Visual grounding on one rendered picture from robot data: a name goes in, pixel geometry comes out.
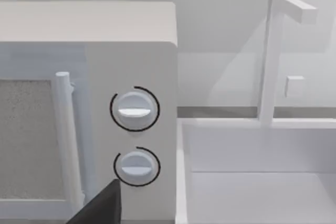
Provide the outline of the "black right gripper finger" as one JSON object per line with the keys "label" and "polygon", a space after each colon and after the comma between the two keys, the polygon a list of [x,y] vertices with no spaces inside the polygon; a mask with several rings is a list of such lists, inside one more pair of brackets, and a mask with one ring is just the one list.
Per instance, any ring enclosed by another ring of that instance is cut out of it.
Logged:
{"label": "black right gripper finger", "polygon": [[65,224],[121,224],[121,183],[111,181]]}

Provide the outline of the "small white microwave knob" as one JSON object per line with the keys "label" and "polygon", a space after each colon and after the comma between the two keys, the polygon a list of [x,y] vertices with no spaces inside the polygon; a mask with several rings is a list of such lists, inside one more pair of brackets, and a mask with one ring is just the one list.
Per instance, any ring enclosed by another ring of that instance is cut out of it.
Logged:
{"label": "small white microwave knob", "polygon": [[161,162],[150,149],[136,146],[133,151],[116,155],[113,171],[122,183],[131,187],[145,187],[159,177]]}

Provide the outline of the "large white microwave knob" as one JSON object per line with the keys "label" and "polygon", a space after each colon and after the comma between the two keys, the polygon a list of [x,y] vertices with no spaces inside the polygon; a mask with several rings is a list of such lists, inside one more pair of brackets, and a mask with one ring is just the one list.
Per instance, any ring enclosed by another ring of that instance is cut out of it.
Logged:
{"label": "large white microwave knob", "polygon": [[125,93],[115,93],[109,104],[114,123],[128,132],[144,132],[153,127],[161,114],[158,98],[149,89],[133,86]]}

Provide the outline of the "microwave oven door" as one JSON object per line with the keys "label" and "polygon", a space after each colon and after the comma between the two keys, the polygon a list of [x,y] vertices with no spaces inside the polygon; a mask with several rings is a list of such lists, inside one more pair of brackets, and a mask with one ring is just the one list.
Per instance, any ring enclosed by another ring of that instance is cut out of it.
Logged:
{"label": "microwave oven door", "polygon": [[86,78],[80,45],[0,46],[0,219],[66,219],[55,76],[70,73],[76,95]]}

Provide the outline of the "white sink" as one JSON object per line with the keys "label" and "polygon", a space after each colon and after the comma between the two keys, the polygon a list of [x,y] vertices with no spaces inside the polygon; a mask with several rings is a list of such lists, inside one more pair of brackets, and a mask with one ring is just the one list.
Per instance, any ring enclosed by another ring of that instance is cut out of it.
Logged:
{"label": "white sink", "polygon": [[336,120],[177,121],[176,224],[336,224]]}

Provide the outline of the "pale microwave oven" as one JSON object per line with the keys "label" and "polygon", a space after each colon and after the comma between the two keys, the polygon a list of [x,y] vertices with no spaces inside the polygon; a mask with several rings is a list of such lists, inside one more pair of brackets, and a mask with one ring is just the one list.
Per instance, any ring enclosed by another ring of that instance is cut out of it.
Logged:
{"label": "pale microwave oven", "polygon": [[[80,45],[85,50],[86,78],[76,95],[83,207],[117,179],[113,171],[116,155],[141,146],[158,156],[161,173],[145,187],[131,187],[120,181],[121,224],[175,224],[175,5],[132,1],[0,1],[0,46],[47,44]],[[161,106],[158,121],[144,132],[121,129],[109,112],[112,96],[128,92],[133,86],[152,91]],[[75,214],[66,219],[0,219],[0,224],[65,224]]]}

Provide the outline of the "tall white tap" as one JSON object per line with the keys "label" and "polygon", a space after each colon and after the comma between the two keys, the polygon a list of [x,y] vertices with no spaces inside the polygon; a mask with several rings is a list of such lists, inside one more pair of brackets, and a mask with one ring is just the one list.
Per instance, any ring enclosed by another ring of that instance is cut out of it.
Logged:
{"label": "tall white tap", "polygon": [[285,16],[298,24],[314,25],[317,22],[318,9],[302,0],[268,0],[258,104],[258,120],[262,127],[269,127],[274,118]]}

